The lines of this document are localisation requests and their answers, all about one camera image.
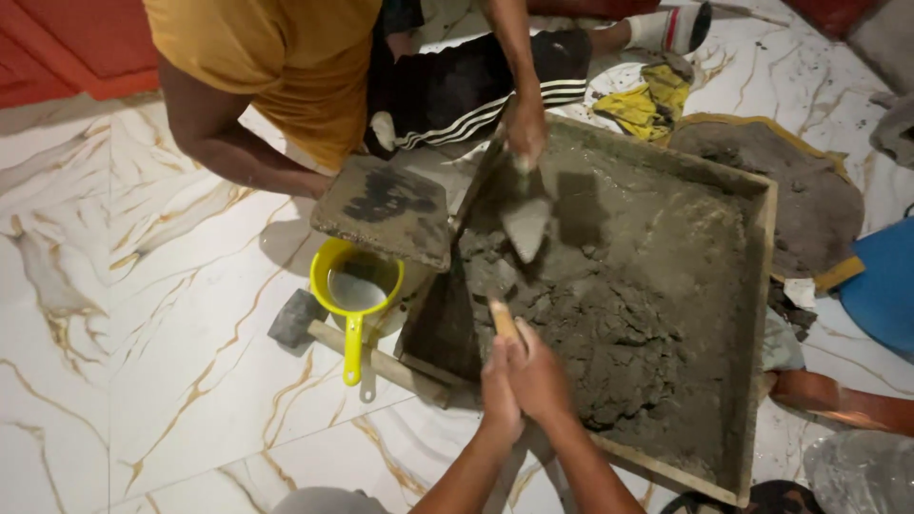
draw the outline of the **blue object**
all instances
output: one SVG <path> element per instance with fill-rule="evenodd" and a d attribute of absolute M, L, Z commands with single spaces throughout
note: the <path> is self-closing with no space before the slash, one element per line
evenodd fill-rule
<path fill-rule="evenodd" d="M 866 271 L 841 284 L 841 304 L 874 340 L 914 363 L 914 218 L 854 243 Z"/>

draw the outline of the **yellow cloth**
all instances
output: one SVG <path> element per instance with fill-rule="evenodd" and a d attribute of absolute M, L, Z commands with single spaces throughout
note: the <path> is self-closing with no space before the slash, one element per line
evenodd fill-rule
<path fill-rule="evenodd" d="M 366 127 L 381 0 L 144 0 L 155 47 L 251 104 L 318 164 L 339 169 Z"/>
<path fill-rule="evenodd" d="M 682 117 L 689 84 L 666 64 L 645 66 L 641 76 L 644 84 L 600 98 L 593 110 L 608 114 L 629 134 L 653 141 L 669 134 Z"/>

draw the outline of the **yellow t-shirt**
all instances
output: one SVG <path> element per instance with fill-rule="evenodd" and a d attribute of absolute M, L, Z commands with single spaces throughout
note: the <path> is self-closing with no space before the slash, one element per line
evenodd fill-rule
<path fill-rule="evenodd" d="M 318 164 L 339 169 L 366 126 L 381 0 L 144 0 L 180 70 L 252 105 Z"/>

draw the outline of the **cement mortar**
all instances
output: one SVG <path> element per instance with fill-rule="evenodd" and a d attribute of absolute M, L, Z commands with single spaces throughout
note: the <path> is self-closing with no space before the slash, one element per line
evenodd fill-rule
<path fill-rule="evenodd" d="M 502 258 L 518 268 L 508 303 L 564 359 L 588 428 L 718 482 L 745 271 L 742 200 L 560 129 L 549 148 L 543 181 L 559 200 L 537 259 L 524 266 L 513 254 L 496 187 L 473 206 L 462 268 L 492 273 L 473 268 Z M 492 322 L 481 297 L 472 306 L 484 360 Z"/>

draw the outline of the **yellow plastic scoop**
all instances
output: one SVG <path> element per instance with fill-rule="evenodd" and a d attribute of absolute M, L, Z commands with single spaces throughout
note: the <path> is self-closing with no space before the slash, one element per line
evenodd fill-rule
<path fill-rule="evenodd" d="M 403 261 L 385 259 L 349 241 L 328 239 L 311 261 L 311 293 L 326 309 L 345 316 L 343 382 L 362 380 L 362 323 L 390 305 L 403 283 Z"/>

